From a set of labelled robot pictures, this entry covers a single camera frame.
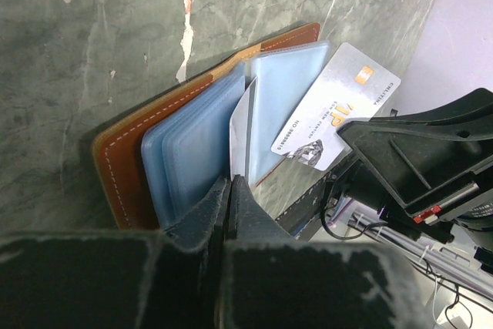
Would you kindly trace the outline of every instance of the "black mount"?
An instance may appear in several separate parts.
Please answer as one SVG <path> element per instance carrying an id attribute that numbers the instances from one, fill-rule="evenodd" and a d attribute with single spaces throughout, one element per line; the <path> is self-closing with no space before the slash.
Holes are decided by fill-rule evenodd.
<path id="1" fill-rule="evenodd" d="M 344 183 L 345 195 L 413 239 L 426 233 L 450 242 L 456 223 L 491 254 L 493 93 L 477 89 L 428 112 L 353 121 L 338 134 L 353 152 L 332 171 L 336 188 Z M 484 270 L 492 261 L 482 257 Z"/>

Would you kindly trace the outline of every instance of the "white wall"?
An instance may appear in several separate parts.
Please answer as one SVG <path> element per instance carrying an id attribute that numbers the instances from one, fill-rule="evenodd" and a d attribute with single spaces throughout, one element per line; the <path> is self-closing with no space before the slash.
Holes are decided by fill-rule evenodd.
<path id="1" fill-rule="evenodd" d="M 493 91 L 493 0 L 435 0 L 402 77 L 400 115 L 441 106 L 478 87 Z"/>

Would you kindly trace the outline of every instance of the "white stitching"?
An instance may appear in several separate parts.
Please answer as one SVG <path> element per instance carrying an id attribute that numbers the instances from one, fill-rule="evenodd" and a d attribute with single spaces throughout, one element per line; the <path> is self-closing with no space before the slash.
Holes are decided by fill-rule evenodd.
<path id="1" fill-rule="evenodd" d="M 118 201 L 120 203 L 120 206 L 122 207 L 123 216 L 125 217 L 125 220 L 126 220 L 127 225 L 129 227 L 132 227 L 132 224 L 130 223 L 130 220 L 129 220 L 129 216 L 127 215 L 126 210 L 125 210 L 125 207 L 123 206 L 123 201 L 122 201 L 122 197 L 120 196 L 120 193 L 118 191 L 118 186 L 116 185 L 115 175 L 113 174 L 113 171 L 111 170 L 111 164 L 109 162 L 109 157 L 108 157 L 108 149 L 109 149 L 109 146 L 106 147 L 106 149 L 105 149 L 105 157 L 106 157 L 106 162 L 108 162 L 109 172 L 111 173 L 111 178 L 113 180 L 113 185 L 115 186 L 116 196 L 118 197 Z"/>
<path id="2" fill-rule="evenodd" d="M 317 34 L 317 30 L 315 29 L 315 27 L 312 27 L 311 29 L 308 29 L 308 30 L 306 30 L 306 31 L 304 31 L 304 32 L 301 32 L 300 34 L 293 35 L 293 36 L 291 36 L 291 37 L 290 37 L 290 38 L 288 38 L 288 39 L 284 39 L 284 40 L 281 40 L 281 41 L 279 41 L 279 42 L 276 42 L 275 44 L 269 45 L 267 48 L 265 48 L 265 50 L 264 50 L 263 52 L 265 52 L 265 51 L 266 51 L 266 50 L 268 50 L 268 49 L 272 49 L 273 47 L 278 46 L 278 45 L 280 45 L 280 44 L 284 44 L 285 42 L 289 42 L 289 41 L 290 41 L 290 40 L 292 40 L 292 39 L 299 38 L 299 37 L 301 37 L 302 35 L 305 35 L 305 34 L 306 34 L 306 33 L 308 33 L 308 32 L 313 32 L 313 33 L 314 33 L 314 36 Z M 256 53 L 257 53 L 257 51 L 253 51 L 253 52 L 251 52 L 251 53 L 249 53 L 249 54 L 245 55 L 242 59 L 247 59 L 248 57 L 250 57 L 250 56 L 252 56 L 252 55 L 254 55 L 254 54 L 256 54 Z M 170 108 L 170 107 L 172 107 L 172 106 L 174 106 L 174 105 L 178 104 L 179 102 L 182 102 L 182 101 L 183 101 L 183 100 L 185 100 L 187 97 L 189 97 L 189 96 L 191 96 L 191 95 L 195 95 L 197 92 L 199 92 L 200 90 L 205 89 L 207 86 L 209 86 L 209 85 L 211 85 L 211 84 L 212 84 L 212 82 L 209 82 L 209 83 L 207 83 L 206 85 L 201 86 L 200 88 L 198 88 L 198 89 L 196 89 L 196 90 L 194 90 L 194 91 L 192 91 L 192 92 L 188 93 L 187 95 L 185 95 L 185 96 L 184 96 L 183 98 L 181 98 L 180 100 L 177 100 L 177 101 L 175 101 L 175 102 L 171 103 L 171 104 L 170 104 L 170 105 L 168 105 L 166 108 L 163 108 L 163 109 L 161 109 L 160 111 L 158 111 L 157 113 L 155 113 L 154 115 L 150 116 L 149 118 L 144 119 L 143 123 L 146 123 L 146 122 L 147 122 L 147 121 L 149 121 L 150 119 L 154 118 L 156 115 L 159 115 L 161 112 L 165 112 L 168 108 Z M 126 223 L 127 223 L 127 225 L 128 225 L 130 228 L 132 228 L 132 224 L 130 223 L 129 217 L 128 217 L 127 212 L 126 212 L 126 210 L 125 210 L 125 207 L 123 206 L 123 201 L 122 201 L 122 198 L 121 198 L 121 197 L 120 197 L 120 195 L 119 195 L 118 185 L 117 185 L 117 183 L 116 183 L 116 179 L 115 179 L 115 177 L 114 177 L 114 175 L 113 175 L 113 171 L 112 171 L 112 168 L 111 168 L 111 163 L 110 163 L 109 156 L 108 156 L 108 150 L 109 150 L 109 148 L 110 148 L 111 146 L 114 146 L 114 145 L 116 144 L 116 142 L 117 142 L 117 141 L 119 141 L 121 138 L 123 138 L 124 136 L 126 136 L 128 133 L 130 133 L 131 131 L 135 130 L 137 127 L 142 126 L 142 125 L 143 125 L 143 123 L 139 123 L 139 124 L 137 124 L 137 126 L 134 126 L 134 127 L 133 127 L 133 128 L 131 128 L 129 131 L 127 131 L 127 132 L 123 133 L 123 134 L 122 134 L 121 136 L 119 136 L 119 137 L 118 137 L 118 138 L 117 138 L 114 142 L 110 143 L 110 144 L 109 144 L 109 145 L 105 148 L 106 162 L 108 162 L 108 168 L 109 168 L 109 172 L 111 173 L 111 178 L 112 178 L 112 180 L 113 180 L 113 185 L 114 185 L 114 187 L 115 187 L 116 195 L 117 195 L 117 197 L 118 197 L 118 201 L 119 201 L 119 203 L 120 203 L 120 206 L 122 207 L 123 216 L 125 217 Z"/>

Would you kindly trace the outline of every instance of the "marble surface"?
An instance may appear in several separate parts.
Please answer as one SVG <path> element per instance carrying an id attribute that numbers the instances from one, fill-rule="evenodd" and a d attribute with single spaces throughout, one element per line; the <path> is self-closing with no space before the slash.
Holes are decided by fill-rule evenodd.
<path id="1" fill-rule="evenodd" d="M 273 32 L 320 22 L 402 76 L 433 0 L 0 0 L 0 228 L 113 228 L 95 128 Z M 272 216 L 322 174 L 285 161 Z"/>

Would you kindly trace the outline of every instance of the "wall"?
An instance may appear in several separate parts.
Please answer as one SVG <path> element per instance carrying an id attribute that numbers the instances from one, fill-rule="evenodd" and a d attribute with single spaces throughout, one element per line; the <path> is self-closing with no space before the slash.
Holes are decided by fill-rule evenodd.
<path id="1" fill-rule="evenodd" d="M 404 75 L 399 114 L 493 91 L 493 0 L 435 0 Z"/>
<path id="2" fill-rule="evenodd" d="M 96 128 L 305 22 L 401 76 L 432 2 L 0 0 L 0 228 L 114 227 L 89 155 Z M 264 182 L 262 204 L 285 206 L 320 177 L 288 165 Z"/>

